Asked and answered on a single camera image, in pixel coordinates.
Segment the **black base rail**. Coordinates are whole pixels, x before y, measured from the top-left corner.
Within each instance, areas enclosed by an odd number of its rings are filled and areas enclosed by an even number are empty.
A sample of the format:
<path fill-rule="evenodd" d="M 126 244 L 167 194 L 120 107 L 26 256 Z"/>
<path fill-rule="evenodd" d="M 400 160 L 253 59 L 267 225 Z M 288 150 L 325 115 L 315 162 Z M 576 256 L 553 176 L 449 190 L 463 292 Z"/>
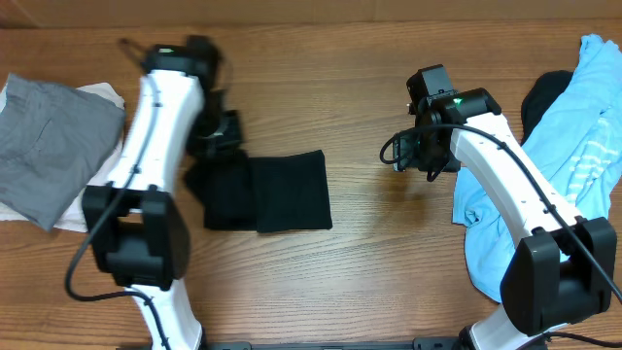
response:
<path fill-rule="evenodd" d="M 252 344 L 239 342 L 207 342 L 199 346 L 204 350 L 460 350 L 469 349 L 456 337 L 419 337 L 398 342 L 323 342 Z"/>

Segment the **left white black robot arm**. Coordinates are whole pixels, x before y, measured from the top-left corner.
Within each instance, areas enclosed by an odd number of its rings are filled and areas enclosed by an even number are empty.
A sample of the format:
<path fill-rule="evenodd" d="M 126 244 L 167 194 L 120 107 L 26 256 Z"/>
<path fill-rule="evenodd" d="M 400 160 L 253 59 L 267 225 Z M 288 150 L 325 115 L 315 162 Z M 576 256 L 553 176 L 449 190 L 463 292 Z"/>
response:
<path fill-rule="evenodd" d="M 75 300 L 72 278 L 86 251 L 112 276 L 117 292 L 93 300 L 131 297 L 148 327 L 152 349 L 205 349 L 185 285 L 190 232 L 174 202 L 176 174 L 185 154 L 232 155 L 242 143 L 238 115 L 224 107 L 217 74 L 224 56 L 207 36 L 182 46 L 145 50 L 121 39 L 124 53 L 143 72 L 140 98 L 121 158 L 102 186 L 85 189 L 87 236 L 67 269 L 64 287 Z"/>

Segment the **dark navy garment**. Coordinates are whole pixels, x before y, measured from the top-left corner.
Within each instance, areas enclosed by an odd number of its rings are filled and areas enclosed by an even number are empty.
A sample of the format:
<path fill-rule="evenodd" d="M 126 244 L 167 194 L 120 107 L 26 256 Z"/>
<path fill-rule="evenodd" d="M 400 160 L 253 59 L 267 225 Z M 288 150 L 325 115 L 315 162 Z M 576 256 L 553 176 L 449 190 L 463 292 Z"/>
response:
<path fill-rule="evenodd" d="M 570 71 L 558 70 L 544 73 L 536 80 L 521 105 L 522 144 L 528 140 L 544 113 L 566 90 L 572 75 Z"/>

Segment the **light blue t-shirt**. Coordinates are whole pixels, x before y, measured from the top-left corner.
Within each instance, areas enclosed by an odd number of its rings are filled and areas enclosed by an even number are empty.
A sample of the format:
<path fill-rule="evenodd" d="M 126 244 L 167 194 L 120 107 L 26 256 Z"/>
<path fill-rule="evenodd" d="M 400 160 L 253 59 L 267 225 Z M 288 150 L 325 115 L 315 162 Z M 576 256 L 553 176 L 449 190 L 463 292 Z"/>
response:
<path fill-rule="evenodd" d="M 518 143 L 506 118 L 486 112 L 457 126 L 451 151 L 464 163 L 453 221 L 466 226 L 472 284 L 501 300 L 501 280 L 519 241 L 533 228 L 605 218 L 621 177 L 621 50 L 596 34 L 582 37 L 570 84 Z"/>

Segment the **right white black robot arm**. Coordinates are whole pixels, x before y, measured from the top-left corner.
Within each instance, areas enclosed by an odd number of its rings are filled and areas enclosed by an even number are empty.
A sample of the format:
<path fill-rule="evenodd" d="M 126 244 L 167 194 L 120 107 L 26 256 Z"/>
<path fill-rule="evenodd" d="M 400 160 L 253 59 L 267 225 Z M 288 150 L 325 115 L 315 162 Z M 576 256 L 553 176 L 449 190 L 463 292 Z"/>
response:
<path fill-rule="evenodd" d="M 416 349 L 542 349 L 562 328 L 606 312 L 616 232 L 587 220 L 537 170 L 512 135 L 500 105 L 484 88 L 410 87 L 413 127 L 387 145 L 396 169 L 416 166 L 433 181 L 462 162 L 501 213 L 515 251 L 501 280 L 501 304 L 456 337 L 415 340 Z"/>

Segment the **grey folded shorts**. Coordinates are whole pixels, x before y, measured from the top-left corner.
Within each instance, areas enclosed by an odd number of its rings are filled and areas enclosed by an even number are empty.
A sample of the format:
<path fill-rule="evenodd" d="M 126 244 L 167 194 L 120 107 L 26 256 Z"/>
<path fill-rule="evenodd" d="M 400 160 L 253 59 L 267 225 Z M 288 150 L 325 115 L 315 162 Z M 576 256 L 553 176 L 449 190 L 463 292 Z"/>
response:
<path fill-rule="evenodd" d="M 121 150 L 124 100 L 108 83 L 73 88 L 11 73 L 1 91 L 1 205 L 51 230 Z"/>

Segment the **black t-shirt with white logo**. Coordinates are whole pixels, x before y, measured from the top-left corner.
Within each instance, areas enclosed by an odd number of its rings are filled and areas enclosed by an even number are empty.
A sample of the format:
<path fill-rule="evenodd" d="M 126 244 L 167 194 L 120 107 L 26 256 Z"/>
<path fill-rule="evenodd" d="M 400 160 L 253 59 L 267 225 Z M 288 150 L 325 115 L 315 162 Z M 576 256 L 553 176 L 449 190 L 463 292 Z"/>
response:
<path fill-rule="evenodd" d="M 322 151 L 289 157 L 230 157 L 198 161 L 185 175 L 210 230 L 331 229 L 326 159 Z"/>

